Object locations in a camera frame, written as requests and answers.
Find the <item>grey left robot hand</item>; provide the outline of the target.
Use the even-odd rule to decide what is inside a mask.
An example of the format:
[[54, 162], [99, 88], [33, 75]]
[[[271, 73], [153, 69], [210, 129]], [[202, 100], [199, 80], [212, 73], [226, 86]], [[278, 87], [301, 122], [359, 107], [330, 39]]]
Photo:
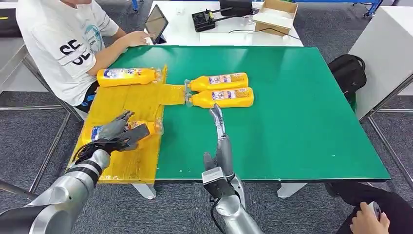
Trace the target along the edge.
[[134, 114], [125, 111], [114, 120], [102, 127], [97, 134], [93, 146], [111, 153], [113, 151], [131, 151], [138, 147], [138, 141], [150, 135], [147, 124], [141, 123], [135, 127], [128, 127], [128, 120]]

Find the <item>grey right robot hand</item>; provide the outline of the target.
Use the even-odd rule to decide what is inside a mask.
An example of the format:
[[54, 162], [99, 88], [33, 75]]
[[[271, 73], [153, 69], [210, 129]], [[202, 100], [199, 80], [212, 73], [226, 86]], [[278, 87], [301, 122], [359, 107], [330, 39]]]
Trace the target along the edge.
[[209, 112], [214, 118], [217, 129], [217, 147], [215, 157], [212, 157], [209, 152], [204, 152], [204, 168], [207, 171], [215, 167], [221, 167], [224, 175], [228, 179], [232, 179], [235, 176], [233, 171], [232, 148], [229, 135], [225, 131], [222, 110], [219, 105], [215, 103]]

